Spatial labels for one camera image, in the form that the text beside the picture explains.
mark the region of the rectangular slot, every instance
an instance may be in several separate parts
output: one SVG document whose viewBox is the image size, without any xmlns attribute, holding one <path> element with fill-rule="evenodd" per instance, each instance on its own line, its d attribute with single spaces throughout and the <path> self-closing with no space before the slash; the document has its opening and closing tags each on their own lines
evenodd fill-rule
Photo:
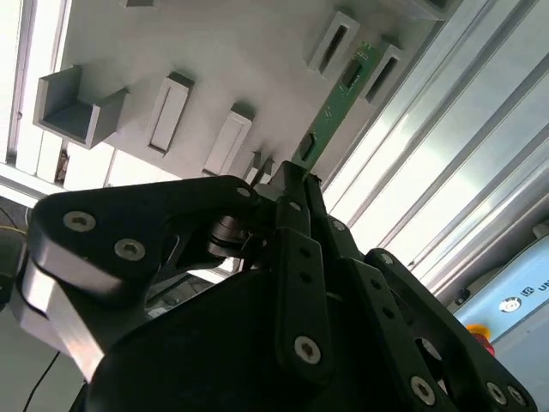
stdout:
<svg viewBox="0 0 549 412">
<path fill-rule="evenodd" d="M 346 88 L 351 88 L 359 77 L 360 69 L 362 69 L 362 65 L 355 59 L 351 60 L 351 63 L 349 63 L 345 69 L 345 73 L 341 77 L 341 84 Z"/>
<path fill-rule="evenodd" d="M 149 147 L 163 155 L 170 149 L 191 86 L 192 81 L 178 73 L 171 73 L 160 86 L 146 133 Z"/>
<path fill-rule="evenodd" d="M 387 80 L 387 78 L 390 76 L 397 63 L 398 59 L 389 58 L 389 60 L 385 64 L 385 67 L 383 67 L 383 69 L 379 73 L 377 79 L 371 84 L 370 90 L 368 90 L 368 92 L 366 93 L 366 100 L 369 103 L 372 103 L 372 101 L 376 97 L 377 92 L 381 89 L 385 80 Z"/>
<path fill-rule="evenodd" d="M 313 132 L 308 132 L 305 137 L 301 140 L 301 143 L 299 144 L 298 151 L 299 156 L 301 157 L 302 161 L 307 161 L 307 158 L 312 152 L 312 149 L 315 146 L 315 134 Z"/>
<path fill-rule="evenodd" d="M 351 45 L 360 25 L 348 15 L 337 11 L 324 30 L 307 66 L 331 77 L 341 67 L 341 60 Z"/>
<path fill-rule="evenodd" d="M 227 174 L 251 127 L 251 120 L 231 110 L 204 165 L 205 173 Z"/>
<path fill-rule="evenodd" d="M 329 61 L 334 56 L 335 51 L 340 46 L 341 41 L 343 40 L 343 37 L 345 37 L 346 33 L 347 33 L 347 28 L 345 26 L 339 26 L 337 28 L 334 38 L 332 39 L 332 41 L 329 42 L 329 46 L 323 55 L 323 61 L 320 63 L 320 66 L 318 67 L 318 70 L 321 73 L 323 73 L 326 70 L 326 67 L 328 67 Z"/>
</svg>

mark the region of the gray bracket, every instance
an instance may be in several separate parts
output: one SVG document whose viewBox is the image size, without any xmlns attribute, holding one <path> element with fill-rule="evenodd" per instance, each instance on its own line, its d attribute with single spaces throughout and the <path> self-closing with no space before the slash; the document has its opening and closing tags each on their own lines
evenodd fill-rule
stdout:
<svg viewBox="0 0 549 412">
<path fill-rule="evenodd" d="M 371 73 L 370 79 L 364 85 L 362 96 L 371 105 L 378 107 L 383 103 L 390 90 L 391 80 L 396 80 L 396 66 L 402 59 L 402 50 L 388 41 L 382 42 L 379 48 L 381 58 L 379 64 Z"/>
<path fill-rule="evenodd" d="M 318 70 L 323 77 L 334 76 L 359 28 L 360 25 L 351 17 L 336 11 L 309 58 L 307 67 Z"/>
<path fill-rule="evenodd" d="M 81 66 L 39 79 L 33 123 L 83 148 L 91 149 L 117 130 L 125 88 L 92 104 L 78 100 Z"/>
</svg>

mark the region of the cable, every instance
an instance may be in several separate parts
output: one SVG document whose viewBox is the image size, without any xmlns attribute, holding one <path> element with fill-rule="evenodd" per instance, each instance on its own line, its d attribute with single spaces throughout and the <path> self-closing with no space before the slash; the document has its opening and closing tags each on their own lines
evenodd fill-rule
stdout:
<svg viewBox="0 0 549 412">
<path fill-rule="evenodd" d="M 38 389 L 38 387 L 40 386 L 40 384 L 44 380 L 45 376 L 48 374 L 51 367 L 53 366 L 53 364 L 57 360 L 58 356 L 59 356 L 59 352 L 57 352 L 55 354 L 55 356 L 53 356 L 53 359 L 51 360 L 50 365 L 48 365 L 48 367 L 45 369 L 44 373 L 42 373 L 42 376 L 40 376 L 40 379 L 38 379 L 38 382 L 36 382 L 36 385 L 33 387 L 33 390 L 31 391 L 30 395 L 28 396 L 27 403 L 25 403 L 25 408 L 23 408 L 23 412 L 27 412 L 28 405 L 30 405 L 31 401 L 33 400 L 34 392 L 36 392 L 36 390 Z"/>
<path fill-rule="evenodd" d="M 0 225 L 0 229 L 13 230 L 14 232 L 20 233 L 20 234 L 22 234 L 23 236 L 27 236 L 27 232 L 25 232 L 24 230 L 20 230 L 20 229 L 18 229 L 17 227 L 2 226 L 2 225 Z"/>
<path fill-rule="evenodd" d="M 4 213 L 6 215 L 6 217 L 8 218 L 8 220 L 11 222 L 12 225 L 14 225 L 14 227 L 17 227 L 17 225 L 15 224 L 14 220 L 11 218 L 11 216 L 8 214 L 8 212 L 6 212 L 3 208 L 0 208 L 0 211 L 2 211 L 2 213 Z"/>
</svg>

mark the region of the white wall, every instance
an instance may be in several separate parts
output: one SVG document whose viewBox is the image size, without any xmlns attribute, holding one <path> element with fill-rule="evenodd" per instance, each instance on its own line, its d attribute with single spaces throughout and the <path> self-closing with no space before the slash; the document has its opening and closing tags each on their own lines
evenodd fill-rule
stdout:
<svg viewBox="0 0 549 412">
<path fill-rule="evenodd" d="M 19 328 L 6 308 L 0 313 L 0 409 L 21 412 L 55 351 Z M 34 394 L 28 412 L 68 412 L 83 381 L 75 363 L 61 354 Z"/>
</svg>

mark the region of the green circuit board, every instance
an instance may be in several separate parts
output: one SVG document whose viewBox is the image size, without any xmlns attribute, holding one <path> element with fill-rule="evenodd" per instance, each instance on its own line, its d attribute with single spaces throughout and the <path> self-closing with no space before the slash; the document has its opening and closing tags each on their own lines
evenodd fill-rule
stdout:
<svg viewBox="0 0 549 412">
<path fill-rule="evenodd" d="M 293 163 L 311 171 L 358 99 L 380 58 L 378 50 L 367 43 L 360 44 L 293 154 Z"/>
</svg>

